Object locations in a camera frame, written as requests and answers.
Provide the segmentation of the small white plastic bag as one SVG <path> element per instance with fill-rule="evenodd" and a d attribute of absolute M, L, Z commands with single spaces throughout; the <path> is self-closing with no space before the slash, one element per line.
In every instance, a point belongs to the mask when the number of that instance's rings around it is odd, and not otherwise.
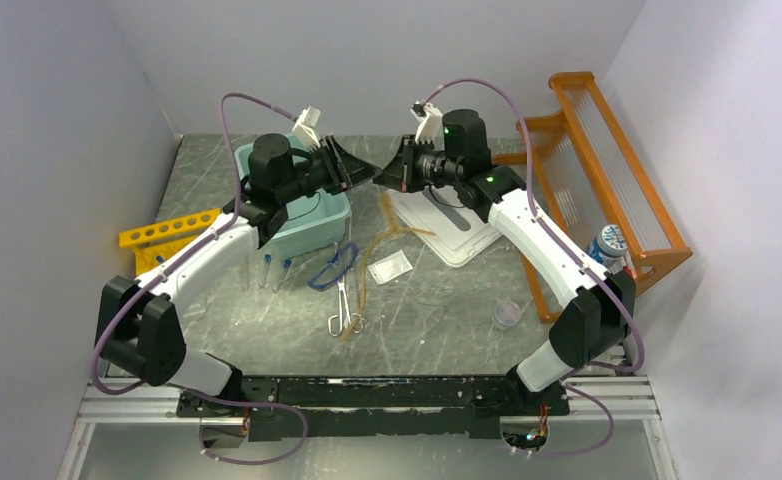
<path fill-rule="evenodd" d="M 412 263 L 402 250 L 398 250 L 367 267 L 371 277 L 378 285 L 387 284 L 413 269 Z"/>

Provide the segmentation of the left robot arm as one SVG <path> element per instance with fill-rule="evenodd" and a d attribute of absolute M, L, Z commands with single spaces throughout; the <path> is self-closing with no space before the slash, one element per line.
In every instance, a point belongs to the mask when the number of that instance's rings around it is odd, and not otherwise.
<path fill-rule="evenodd" d="M 103 287 L 94 360 L 142 384 L 194 390 L 218 415 L 235 413 L 244 400 L 242 372 L 189 347 L 181 315 L 210 282 L 276 235 L 289 203 L 319 191 L 340 194 L 379 173 L 331 136 L 312 151 L 293 147 L 282 134 L 258 137 L 238 193 L 204 233 L 139 278 L 117 276 Z"/>

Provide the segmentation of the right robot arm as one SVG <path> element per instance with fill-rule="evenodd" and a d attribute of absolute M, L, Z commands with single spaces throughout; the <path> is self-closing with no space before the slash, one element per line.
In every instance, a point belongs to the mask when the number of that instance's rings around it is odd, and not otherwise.
<path fill-rule="evenodd" d="M 592 363 L 631 332 L 636 285 L 629 273 L 610 272 L 536 205 L 526 182 L 508 166 L 495 166 L 486 126 L 470 109 L 443 113 L 415 103 L 418 121 L 375 183 L 405 194 L 450 187 L 460 204 L 508 239 L 555 295 L 561 313 L 547 341 L 512 367 L 509 406 L 529 414 L 545 389 Z"/>

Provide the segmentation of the brown test tube brush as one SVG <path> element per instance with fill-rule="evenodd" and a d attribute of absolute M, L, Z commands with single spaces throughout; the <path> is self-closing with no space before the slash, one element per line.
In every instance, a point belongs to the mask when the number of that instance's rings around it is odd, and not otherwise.
<path fill-rule="evenodd" d="M 396 236 L 401 231 L 398 216 L 394 210 L 392 198 L 388 191 L 381 191 L 378 196 L 380 211 L 385 223 L 385 232 Z"/>

